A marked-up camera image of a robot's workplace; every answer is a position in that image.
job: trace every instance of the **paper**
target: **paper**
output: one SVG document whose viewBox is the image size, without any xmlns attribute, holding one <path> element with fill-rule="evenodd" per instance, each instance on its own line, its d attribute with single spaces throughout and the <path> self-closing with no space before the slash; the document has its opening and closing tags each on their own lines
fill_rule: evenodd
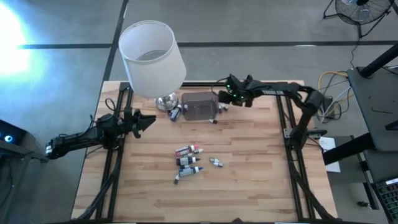
<svg viewBox="0 0 398 224">
<path fill-rule="evenodd" d="M 328 138 L 328 137 L 321 137 L 319 139 L 319 145 L 322 146 L 324 149 L 324 152 L 327 152 L 330 149 L 334 149 L 336 147 L 335 144 L 335 139 L 334 138 Z M 340 165 L 338 162 L 334 162 L 332 164 L 329 164 L 326 166 L 326 171 L 329 172 L 340 172 Z"/>
</svg>

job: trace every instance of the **wooden table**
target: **wooden table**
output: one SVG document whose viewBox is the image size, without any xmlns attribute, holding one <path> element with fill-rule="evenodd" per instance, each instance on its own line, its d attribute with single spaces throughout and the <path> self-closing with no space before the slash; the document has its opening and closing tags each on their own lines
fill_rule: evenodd
<svg viewBox="0 0 398 224">
<path fill-rule="evenodd" d="M 104 83 L 97 117 L 110 113 L 104 101 L 110 97 L 116 102 L 119 84 Z M 184 87 L 177 94 L 209 90 Z M 142 114 L 156 114 L 157 121 L 140 139 L 132 134 L 126 138 L 115 222 L 231 222 L 237 217 L 247 222 L 297 220 L 274 96 L 256 98 L 252 108 L 230 106 L 217 116 L 218 124 L 185 121 L 183 116 L 173 123 L 157 111 L 153 99 L 137 95 L 132 107 L 140 108 Z M 300 110 L 294 106 L 294 112 L 298 120 Z M 197 165 L 204 169 L 174 185 L 174 152 L 191 144 L 204 149 L 197 155 L 201 159 Z M 319 148 L 307 145 L 303 156 L 311 190 L 336 217 Z M 85 159 L 72 218 L 82 214 L 98 193 L 105 157 L 106 151 L 98 150 Z M 224 167 L 210 164 L 209 157 L 218 158 Z M 306 210 L 302 192 L 300 197 Z"/>
</svg>

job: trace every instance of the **concrete floor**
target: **concrete floor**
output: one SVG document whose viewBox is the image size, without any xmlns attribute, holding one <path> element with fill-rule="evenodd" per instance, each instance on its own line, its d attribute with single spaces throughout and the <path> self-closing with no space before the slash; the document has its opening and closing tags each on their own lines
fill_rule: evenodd
<svg viewBox="0 0 398 224">
<path fill-rule="evenodd" d="M 9 44 L 110 44 L 123 0 L 5 0 L 0 2 L 0 47 Z M 347 70 L 356 28 L 339 18 L 322 20 L 327 0 L 130 0 L 123 29 L 154 19 L 167 23 L 178 42 L 308 42 L 324 47 L 181 48 L 187 80 L 217 80 L 232 73 L 260 80 L 304 80 L 317 87 L 324 71 Z M 363 39 L 397 40 L 398 15 L 390 13 Z M 354 64 L 367 65 L 390 45 L 359 46 Z M 94 114 L 110 49 L 30 49 L 0 52 L 0 119 L 31 132 L 41 144 L 58 133 L 75 133 Z M 116 52 L 110 80 L 127 80 Z M 336 97 L 348 83 L 330 88 Z M 316 126 L 329 136 L 367 132 L 356 100 L 339 121 Z M 85 150 L 40 164 L 32 161 L 11 223 L 50 223 L 70 218 Z M 362 185 L 333 185 L 339 217 L 357 222 L 387 223 L 380 210 L 359 208 L 366 200 Z"/>
</svg>

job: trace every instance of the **lamp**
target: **lamp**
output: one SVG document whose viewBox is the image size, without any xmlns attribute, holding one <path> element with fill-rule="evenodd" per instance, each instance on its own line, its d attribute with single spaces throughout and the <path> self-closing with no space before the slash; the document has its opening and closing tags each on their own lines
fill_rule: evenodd
<svg viewBox="0 0 398 224">
<path fill-rule="evenodd" d="M 138 95 L 155 98 L 156 107 L 171 110 L 178 104 L 174 91 L 187 74 L 173 30 L 158 21 L 142 21 L 120 36 L 119 49 L 130 85 Z"/>
</svg>

